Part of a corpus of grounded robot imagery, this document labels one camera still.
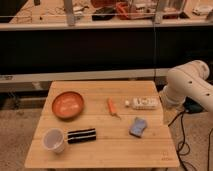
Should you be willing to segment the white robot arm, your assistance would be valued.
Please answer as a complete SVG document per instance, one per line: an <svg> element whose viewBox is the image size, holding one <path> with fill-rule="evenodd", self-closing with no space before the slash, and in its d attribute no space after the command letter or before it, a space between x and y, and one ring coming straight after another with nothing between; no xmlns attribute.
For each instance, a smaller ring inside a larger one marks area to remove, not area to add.
<svg viewBox="0 0 213 171"><path fill-rule="evenodd" d="M213 85L206 79L210 74L208 65L194 60L168 70L167 84L161 94L162 103L167 108L178 107L187 97L213 113Z"/></svg>

